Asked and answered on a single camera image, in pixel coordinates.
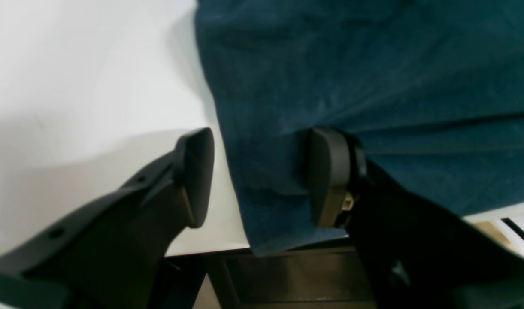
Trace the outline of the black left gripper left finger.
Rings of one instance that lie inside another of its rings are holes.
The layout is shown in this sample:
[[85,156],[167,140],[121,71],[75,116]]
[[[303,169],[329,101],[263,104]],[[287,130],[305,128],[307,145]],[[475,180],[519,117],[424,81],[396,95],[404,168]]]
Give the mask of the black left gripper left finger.
[[171,242],[203,225],[215,142],[209,127],[120,188],[0,256],[0,303],[18,309],[146,309]]

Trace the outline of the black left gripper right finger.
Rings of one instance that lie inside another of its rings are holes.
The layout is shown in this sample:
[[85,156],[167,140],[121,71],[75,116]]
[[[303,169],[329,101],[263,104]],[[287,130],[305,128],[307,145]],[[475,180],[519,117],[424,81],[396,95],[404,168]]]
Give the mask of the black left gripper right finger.
[[360,141],[310,130],[307,183],[317,227],[344,228],[380,309],[524,309],[524,257],[407,191]]

